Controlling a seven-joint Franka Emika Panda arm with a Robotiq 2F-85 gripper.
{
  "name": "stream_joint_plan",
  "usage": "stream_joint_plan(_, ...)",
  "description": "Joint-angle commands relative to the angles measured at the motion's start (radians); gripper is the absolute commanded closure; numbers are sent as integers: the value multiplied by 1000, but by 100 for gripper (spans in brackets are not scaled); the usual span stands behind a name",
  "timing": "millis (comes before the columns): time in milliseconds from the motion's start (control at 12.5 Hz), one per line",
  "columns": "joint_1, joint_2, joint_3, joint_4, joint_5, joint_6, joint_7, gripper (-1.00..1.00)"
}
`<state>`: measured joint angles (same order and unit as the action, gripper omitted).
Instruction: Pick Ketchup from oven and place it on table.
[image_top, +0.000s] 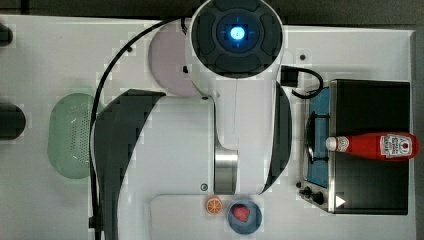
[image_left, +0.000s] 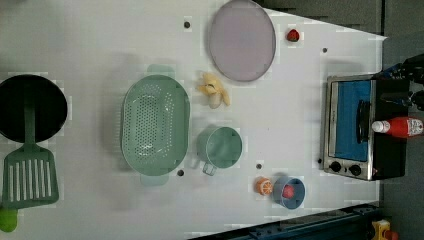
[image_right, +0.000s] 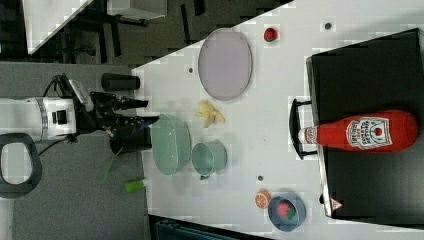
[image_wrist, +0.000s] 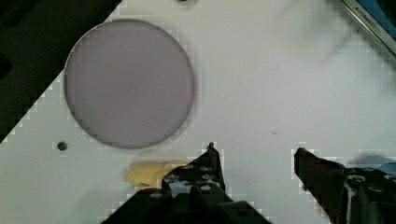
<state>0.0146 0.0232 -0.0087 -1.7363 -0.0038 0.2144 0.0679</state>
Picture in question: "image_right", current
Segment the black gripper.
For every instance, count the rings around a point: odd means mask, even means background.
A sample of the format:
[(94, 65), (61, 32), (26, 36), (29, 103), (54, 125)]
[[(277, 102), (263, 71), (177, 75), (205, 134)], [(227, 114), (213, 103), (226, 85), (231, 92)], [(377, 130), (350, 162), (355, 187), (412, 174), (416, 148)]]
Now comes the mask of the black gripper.
[(89, 97), (94, 104), (91, 111), (88, 111), (82, 103), (76, 105), (78, 134), (104, 130), (114, 135), (125, 123), (138, 130), (147, 128), (159, 120), (158, 116), (134, 116), (126, 120), (124, 115), (117, 113), (117, 110), (145, 108), (148, 106), (147, 100), (117, 97), (115, 94), (102, 92), (91, 92)]

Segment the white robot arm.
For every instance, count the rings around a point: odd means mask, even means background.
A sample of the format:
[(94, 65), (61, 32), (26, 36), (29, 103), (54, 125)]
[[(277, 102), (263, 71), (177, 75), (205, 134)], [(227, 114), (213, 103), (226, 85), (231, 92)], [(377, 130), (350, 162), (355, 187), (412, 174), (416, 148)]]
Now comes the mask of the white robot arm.
[(104, 131), (112, 143), (135, 140), (151, 147), (150, 126), (157, 116), (126, 116), (128, 109), (145, 108), (146, 100), (92, 92), (57, 97), (1, 100), (1, 196), (17, 199), (32, 192), (42, 178), (42, 152), (37, 145), (75, 142), (83, 134)]

